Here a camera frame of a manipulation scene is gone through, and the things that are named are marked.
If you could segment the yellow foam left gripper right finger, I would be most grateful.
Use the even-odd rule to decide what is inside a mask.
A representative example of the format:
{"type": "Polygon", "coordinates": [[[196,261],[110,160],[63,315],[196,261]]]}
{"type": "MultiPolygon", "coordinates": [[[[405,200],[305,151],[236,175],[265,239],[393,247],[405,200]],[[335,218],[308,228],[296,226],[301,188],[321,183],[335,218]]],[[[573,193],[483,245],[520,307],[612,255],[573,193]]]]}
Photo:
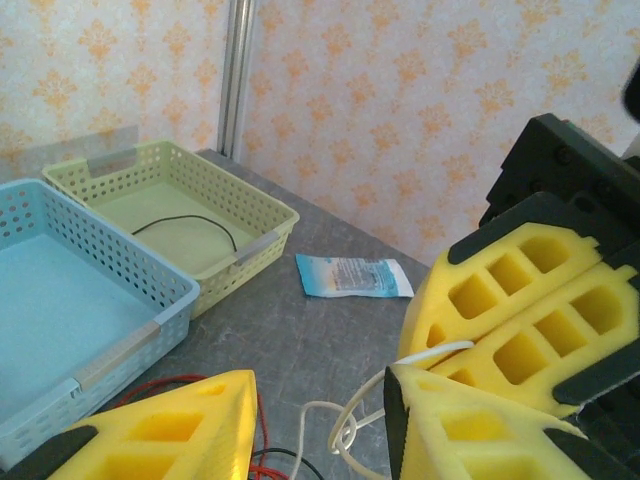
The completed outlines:
{"type": "Polygon", "coordinates": [[[392,480],[636,480],[574,425],[419,368],[384,371],[392,480]]]}

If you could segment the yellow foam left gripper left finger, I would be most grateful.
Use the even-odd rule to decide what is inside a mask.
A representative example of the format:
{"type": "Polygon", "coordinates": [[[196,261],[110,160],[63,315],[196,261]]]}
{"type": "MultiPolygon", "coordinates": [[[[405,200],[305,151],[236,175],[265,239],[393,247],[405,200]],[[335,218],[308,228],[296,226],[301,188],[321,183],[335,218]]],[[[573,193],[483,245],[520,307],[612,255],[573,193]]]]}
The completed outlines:
{"type": "Polygon", "coordinates": [[[76,422],[0,480],[246,480],[251,370],[222,373],[76,422]]]}

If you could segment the blue white wipe packet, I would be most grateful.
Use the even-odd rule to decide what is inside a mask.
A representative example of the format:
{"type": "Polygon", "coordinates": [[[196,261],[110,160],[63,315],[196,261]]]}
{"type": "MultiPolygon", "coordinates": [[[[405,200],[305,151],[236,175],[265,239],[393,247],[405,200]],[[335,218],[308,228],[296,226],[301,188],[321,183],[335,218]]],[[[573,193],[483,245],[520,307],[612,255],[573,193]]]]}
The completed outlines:
{"type": "Polygon", "coordinates": [[[304,293],[319,298],[413,298],[414,289],[394,259],[296,254],[304,293]]]}

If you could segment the blue perforated plastic basket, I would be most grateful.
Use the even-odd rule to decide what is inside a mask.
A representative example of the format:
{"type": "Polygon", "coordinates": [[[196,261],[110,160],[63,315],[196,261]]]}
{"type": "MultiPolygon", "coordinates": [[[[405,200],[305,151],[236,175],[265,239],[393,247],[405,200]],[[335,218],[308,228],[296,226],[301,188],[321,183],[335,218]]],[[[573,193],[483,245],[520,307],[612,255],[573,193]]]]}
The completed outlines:
{"type": "Polygon", "coordinates": [[[198,284],[37,179],[0,184],[0,469],[186,336],[198,284]]]}

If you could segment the green perforated plastic basket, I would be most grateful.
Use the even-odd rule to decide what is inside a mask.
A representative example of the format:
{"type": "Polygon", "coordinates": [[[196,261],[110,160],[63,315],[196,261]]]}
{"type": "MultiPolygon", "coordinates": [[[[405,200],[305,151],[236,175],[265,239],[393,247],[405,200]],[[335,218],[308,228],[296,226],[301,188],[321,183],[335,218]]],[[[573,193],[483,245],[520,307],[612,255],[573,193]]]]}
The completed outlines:
{"type": "Polygon", "coordinates": [[[135,236],[200,286],[199,316],[279,259],[299,214],[170,141],[46,166],[61,193],[135,236]]]}

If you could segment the aluminium frame post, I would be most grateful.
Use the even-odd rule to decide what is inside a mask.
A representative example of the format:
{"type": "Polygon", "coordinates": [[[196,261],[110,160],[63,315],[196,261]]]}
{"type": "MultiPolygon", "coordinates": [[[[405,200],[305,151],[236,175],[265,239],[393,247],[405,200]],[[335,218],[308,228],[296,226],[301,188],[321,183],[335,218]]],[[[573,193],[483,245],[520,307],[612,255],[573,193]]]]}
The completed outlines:
{"type": "Polygon", "coordinates": [[[240,150],[259,0],[230,0],[218,116],[216,150],[236,161],[240,150]]]}

